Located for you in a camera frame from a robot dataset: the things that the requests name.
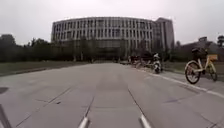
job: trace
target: paved road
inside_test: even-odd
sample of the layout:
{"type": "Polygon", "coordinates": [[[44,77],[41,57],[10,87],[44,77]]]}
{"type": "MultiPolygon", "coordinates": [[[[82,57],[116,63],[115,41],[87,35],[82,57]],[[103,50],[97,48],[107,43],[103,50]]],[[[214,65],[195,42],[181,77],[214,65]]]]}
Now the paved road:
{"type": "Polygon", "coordinates": [[[85,114],[89,128],[141,128],[141,111],[153,128],[224,128],[224,83],[169,72],[91,64],[1,77],[3,89],[15,128],[75,128],[85,114]]]}

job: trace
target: bicycle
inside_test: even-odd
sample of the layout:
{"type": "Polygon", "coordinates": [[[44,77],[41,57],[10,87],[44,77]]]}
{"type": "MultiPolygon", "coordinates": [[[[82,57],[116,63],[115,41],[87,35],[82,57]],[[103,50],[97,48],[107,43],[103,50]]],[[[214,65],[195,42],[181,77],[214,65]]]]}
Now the bicycle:
{"type": "Polygon", "coordinates": [[[203,67],[201,63],[201,60],[203,59],[203,55],[200,55],[201,51],[199,49],[193,49],[192,53],[194,55],[194,60],[189,61],[185,67],[185,77],[187,81],[191,84],[196,84],[199,81],[201,74],[205,74],[206,70],[210,73],[213,81],[217,81],[218,76],[216,73],[216,68],[212,63],[212,61],[218,59],[217,55],[208,55],[207,50],[205,50],[204,56],[206,59],[206,64],[205,67],[203,67]]]}

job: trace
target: large curved building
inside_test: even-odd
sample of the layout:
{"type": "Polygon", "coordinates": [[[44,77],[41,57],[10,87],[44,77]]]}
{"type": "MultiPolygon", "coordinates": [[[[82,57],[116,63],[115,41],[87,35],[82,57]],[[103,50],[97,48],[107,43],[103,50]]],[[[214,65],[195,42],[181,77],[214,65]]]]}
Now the large curved building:
{"type": "Polygon", "coordinates": [[[152,21],[126,17],[89,17],[53,23],[52,42],[80,40],[82,37],[99,40],[104,47],[116,47],[119,45],[115,42],[125,40],[126,49],[138,49],[140,42],[144,41],[144,47],[149,51],[155,46],[170,49],[174,43],[172,21],[164,18],[152,21]]]}

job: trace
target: bicycle basket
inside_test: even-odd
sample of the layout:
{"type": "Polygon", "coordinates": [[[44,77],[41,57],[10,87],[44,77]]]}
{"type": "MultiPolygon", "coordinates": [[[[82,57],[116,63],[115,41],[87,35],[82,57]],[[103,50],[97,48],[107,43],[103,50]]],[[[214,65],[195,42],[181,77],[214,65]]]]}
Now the bicycle basket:
{"type": "Polygon", "coordinates": [[[206,59],[206,53],[205,52],[201,52],[201,51],[193,53],[193,59],[194,60],[206,59]]]}
{"type": "Polygon", "coordinates": [[[216,54],[208,55],[210,60],[218,60],[218,56],[216,54]]]}

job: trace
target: motorcycle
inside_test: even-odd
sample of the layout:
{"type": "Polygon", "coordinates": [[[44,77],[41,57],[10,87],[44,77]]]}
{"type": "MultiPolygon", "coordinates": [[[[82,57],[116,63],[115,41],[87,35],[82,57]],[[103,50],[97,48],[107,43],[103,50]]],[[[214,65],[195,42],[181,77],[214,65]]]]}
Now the motorcycle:
{"type": "Polygon", "coordinates": [[[159,57],[159,54],[155,54],[153,56],[153,70],[156,74],[159,74],[161,71],[162,71],[162,68],[161,68],[161,63],[160,63],[160,57],[159,57]]]}

